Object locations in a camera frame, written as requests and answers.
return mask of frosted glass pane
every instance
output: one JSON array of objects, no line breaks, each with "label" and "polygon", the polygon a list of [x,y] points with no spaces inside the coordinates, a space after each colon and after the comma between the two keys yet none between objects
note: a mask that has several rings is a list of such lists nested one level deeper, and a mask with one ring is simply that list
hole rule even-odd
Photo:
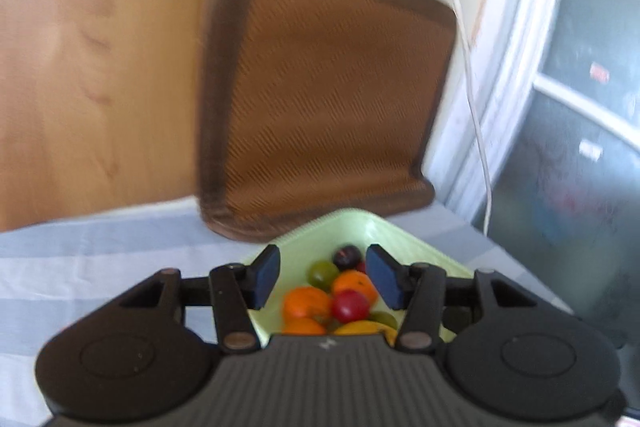
[{"label": "frosted glass pane", "polygon": [[535,95],[489,235],[580,317],[626,337],[625,386],[640,409],[640,155]]},{"label": "frosted glass pane", "polygon": [[543,73],[640,124],[640,0],[560,0]]}]

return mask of dark purple fruit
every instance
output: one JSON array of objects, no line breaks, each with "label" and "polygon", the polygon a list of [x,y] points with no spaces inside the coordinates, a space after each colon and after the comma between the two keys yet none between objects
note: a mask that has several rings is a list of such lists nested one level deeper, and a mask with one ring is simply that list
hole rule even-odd
[{"label": "dark purple fruit", "polygon": [[338,270],[341,272],[345,270],[353,270],[362,262],[362,254],[357,247],[347,245],[334,253],[333,261],[335,266],[337,266]]}]

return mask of pink sticker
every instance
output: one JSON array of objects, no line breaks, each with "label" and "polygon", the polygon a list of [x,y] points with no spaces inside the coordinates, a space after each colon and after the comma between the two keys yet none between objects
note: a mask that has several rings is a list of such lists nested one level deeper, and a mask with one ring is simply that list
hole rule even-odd
[{"label": "pink sticker", "polygon": [[591,63],[591,68],[589,68],[589,76],[599,82],[601,84],[607,84],[609,82],[609,70],[607,70],[604,66],[599,65],[597,62]]}]

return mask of ribbed gray panel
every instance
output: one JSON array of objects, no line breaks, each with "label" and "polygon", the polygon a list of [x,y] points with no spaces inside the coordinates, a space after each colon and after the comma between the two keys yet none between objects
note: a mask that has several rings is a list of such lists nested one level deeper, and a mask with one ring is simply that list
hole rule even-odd
[{"label": "ribbed gray panel", "polygon": [[[430,357],[403,355],[382,336],[273,337],[228,357],[205,388],[144,427],[507,427],[460,397]],[[65,418],[48,427],[89,427]],[[530,424],[543,427],[544,424]],[[555,427],[604,427],[599,415]]]}]

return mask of white cable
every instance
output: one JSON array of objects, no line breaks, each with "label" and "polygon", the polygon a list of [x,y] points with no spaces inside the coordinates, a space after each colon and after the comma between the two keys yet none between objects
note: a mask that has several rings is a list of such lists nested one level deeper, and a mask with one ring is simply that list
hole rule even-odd
[{"label": "white cable", "polygon": [[471,47],[469,45],[469,38],[466,33],[465,22],[462,17],[462,4],[460,4],[460,0],[453,0],[453,10],[456,13],[456,19],[458,20],[458,29],[460,30],[460,38],[462,39],[462,54],[465,59],[466,99],[469,103],[469,110],[471,111],[471,120],[474,124],[476,141],[478,142],[478,152],[480,153],[480,163],[482,164],[482,174],[484,174],[484,186],[486,188],[486,209],[484,211],[484,225],[482,227],[482,231],[484,232],[484,235],[487,235],[487,233],[489,232],[489,221],[491,220],[491,210],[493,204],[491,177],[489,174],[489,165],[486,160],[486,152],[484,150],[484,140],[482,139],[480,121],[478,120],[478,114],[476,112],[473,71],[471,68]]}]

